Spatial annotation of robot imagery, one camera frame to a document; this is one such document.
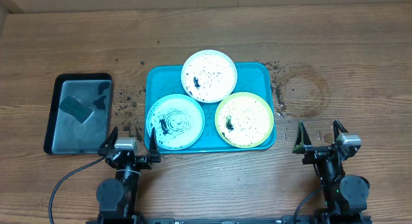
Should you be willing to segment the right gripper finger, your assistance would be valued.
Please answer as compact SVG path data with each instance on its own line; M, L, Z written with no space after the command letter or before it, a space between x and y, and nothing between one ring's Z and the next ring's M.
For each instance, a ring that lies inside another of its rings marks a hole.
M297 138L292 149L294 154L305 154L309 148L312 147L310 137L302 121L298 123Z
M335 119L333 121L333 135L334 135L334 140L338 141L342 139L342 134L347 133L348 131L346 128L342 125L342 123L338 120Z

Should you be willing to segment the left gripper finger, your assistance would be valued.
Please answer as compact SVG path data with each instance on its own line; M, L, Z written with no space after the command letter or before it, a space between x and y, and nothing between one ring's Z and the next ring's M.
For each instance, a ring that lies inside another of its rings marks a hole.
M110 149L113 149L118 138L118 127L115 126L109 136L103 141L98 149L100 156L106 156Z
M151 130L150 142L149 142L149 153L152 163L160 163L161 155L158 149L158 144L156 141L156 130L153 127Z

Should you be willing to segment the light blue plate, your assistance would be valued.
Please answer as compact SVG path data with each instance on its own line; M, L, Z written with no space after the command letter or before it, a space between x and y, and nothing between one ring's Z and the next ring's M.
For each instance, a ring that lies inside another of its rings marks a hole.
M157 100L145 118L148 135L155 134L158 147L170 151L186 149L201 137L205 115L199 103L187 95L166 95Z

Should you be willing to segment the dark green sponge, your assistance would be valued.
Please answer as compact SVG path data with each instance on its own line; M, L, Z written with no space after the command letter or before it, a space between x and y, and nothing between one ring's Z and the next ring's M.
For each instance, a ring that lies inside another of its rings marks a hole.
M83 105L74 97L66 97L59 105L59 108L65 113L71 115L78 122L83 124L92 114L93 110Z

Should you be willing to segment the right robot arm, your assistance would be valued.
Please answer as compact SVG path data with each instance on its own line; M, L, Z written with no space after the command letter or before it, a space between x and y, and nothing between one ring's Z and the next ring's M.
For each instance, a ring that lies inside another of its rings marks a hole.
M303 122L299 122L297 139L292 152L302 154L302 164L312 165L321 188L308 195L296 208L297 213L307 200L319 192L324 194L324 209L315 211L310 223L371 223L362 215L367 209L367 198L370 183L357 175L347 175L343 169L343 161L356 155L361 148L359 135L349 133L338 121L333 121L334 140L329 146L314 147Z

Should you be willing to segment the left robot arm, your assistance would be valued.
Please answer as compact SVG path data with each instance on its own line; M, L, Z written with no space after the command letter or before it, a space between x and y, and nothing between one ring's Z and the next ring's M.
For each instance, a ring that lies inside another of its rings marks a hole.
M114 178L104 180L97 188L99 214L95 223L147 223L143 215L135 212L135 203L140 171L152 169L154 163L161 162L154 129L148 152L142 156L137 156L137 152L135 139L120 138L117 127L100 145L98 154L116 172Z

